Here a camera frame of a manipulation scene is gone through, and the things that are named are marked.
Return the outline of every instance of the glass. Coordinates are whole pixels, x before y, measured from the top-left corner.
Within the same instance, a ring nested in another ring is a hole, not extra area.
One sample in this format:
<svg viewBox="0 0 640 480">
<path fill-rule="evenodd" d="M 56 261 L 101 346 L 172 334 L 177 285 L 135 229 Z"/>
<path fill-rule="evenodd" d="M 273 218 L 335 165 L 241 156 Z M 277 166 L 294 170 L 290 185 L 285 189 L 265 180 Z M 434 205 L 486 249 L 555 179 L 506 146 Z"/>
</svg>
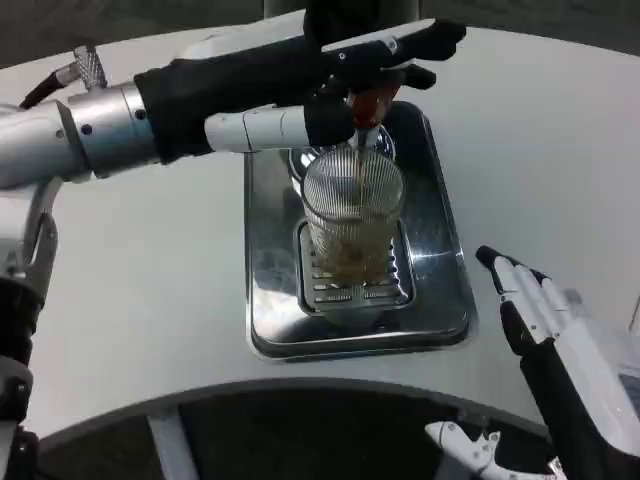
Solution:
<svg viewBox="0 0 640 480">
<path fill-rule="evenodd" d="M 373 150 L 345 146 L 315 160 L 302 200 L 318 266 L 349 283 L 386 272 L 404 193 L 400 169 Z"/>
</svg>

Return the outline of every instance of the white tabletop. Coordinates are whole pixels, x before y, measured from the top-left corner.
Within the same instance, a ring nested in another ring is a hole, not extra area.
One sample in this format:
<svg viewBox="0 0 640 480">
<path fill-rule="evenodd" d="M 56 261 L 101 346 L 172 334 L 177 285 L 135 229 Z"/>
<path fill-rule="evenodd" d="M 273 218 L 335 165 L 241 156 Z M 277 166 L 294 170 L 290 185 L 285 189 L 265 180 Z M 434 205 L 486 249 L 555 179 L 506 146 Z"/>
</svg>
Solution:
<svg viewBox="0 0 640 480">
<path fill-rule="evenodd" d="M 100 54 L 115 84 L 202 36 L 132 40 Z M 0 101 L 18 103 L 70 59 L 1 71 Z M 213 154 L 63 188 L 27 426 L 42 437 L 71 435 L 154 399 L 301 378 L 413 387 L 540 424 L 473 253 L 489 244 L 577 287 L 603 320 L 629 322 L 640 291 L 640 60 L 471 29 L 456 57 L 430 68 L 436 87 L 400 98 L 431 120 L 479 313 L 468 341 L 301 364 L 257 358 L 245 332 L 243 161 Z"/>
</svg>

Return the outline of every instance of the stainless steel tray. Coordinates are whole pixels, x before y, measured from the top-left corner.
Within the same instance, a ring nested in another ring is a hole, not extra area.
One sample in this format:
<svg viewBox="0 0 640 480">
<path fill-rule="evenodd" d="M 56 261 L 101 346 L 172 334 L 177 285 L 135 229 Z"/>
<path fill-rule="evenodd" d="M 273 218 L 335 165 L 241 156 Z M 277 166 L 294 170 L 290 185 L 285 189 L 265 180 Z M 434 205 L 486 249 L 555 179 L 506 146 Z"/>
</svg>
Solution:
<svg viewBox="0 0 640 480">
<path fill-rule="evenodd" d="M 303 359 L 437 348 L 466 336 L 475 304 L 428 121 L 417 107 L 396 102 L 385 126 L 407 180 L 396 241 L 403 242 L 411 295 L 400 304 L 382 302 L 375 315 L 363 308 L 327 315 L 309 305 L 300 267 L 304 210 L 287 152 L 247 155 L 247 329 L 262 355 Z"/>
</svg>

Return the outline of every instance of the grate slot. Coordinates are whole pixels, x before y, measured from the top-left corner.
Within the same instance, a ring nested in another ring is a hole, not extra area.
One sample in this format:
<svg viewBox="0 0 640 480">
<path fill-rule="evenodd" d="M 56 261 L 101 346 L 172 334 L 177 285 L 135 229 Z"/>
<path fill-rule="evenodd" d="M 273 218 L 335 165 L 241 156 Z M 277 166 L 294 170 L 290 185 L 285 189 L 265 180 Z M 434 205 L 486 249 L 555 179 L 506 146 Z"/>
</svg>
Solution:
<svg viewBox="0 0 640 480">
<path fill-rule="evenodd" d="M 308 225 L 299 231 L 300 281 L 304 303 L 319 313 L 346 308 L 389 308 L 406 305 L 413 295 L 411 274 L 406 260 L 401 231 L 389 245 L 388 265 L 377 278 L 364 285 L 333 283 L 331 272 L 319 267 Z"/>
</svg>

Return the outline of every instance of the black floor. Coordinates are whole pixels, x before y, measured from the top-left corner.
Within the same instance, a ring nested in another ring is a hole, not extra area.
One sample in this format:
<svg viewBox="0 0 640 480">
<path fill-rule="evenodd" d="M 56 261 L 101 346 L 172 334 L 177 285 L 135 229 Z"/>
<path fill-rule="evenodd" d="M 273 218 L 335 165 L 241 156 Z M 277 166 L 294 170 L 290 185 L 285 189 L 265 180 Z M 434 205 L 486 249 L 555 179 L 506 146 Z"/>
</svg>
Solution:
<svg viewBox="0 0 640 480">
<path fill-rule="evenodd" d="M 449 409 L 372 393 L 285 391 L 184 405 L 194 459 L 206 479 L 429 479 L 441 453 L 424 425 Z M 137 417 L 42 455 L 64 480 L 163 478 Z"/>
<path fill-rule="evenodd" d="M 279 0 L 287 8 L 305 0 Z M 399 0 L 389 0 L 397 4 Z M 263 0 L 0 0 L 0 68 L 101 44 L 262 18 Z M 424 17 L 640 54 L 636 0 L 421 0 Z"/>
</svg>

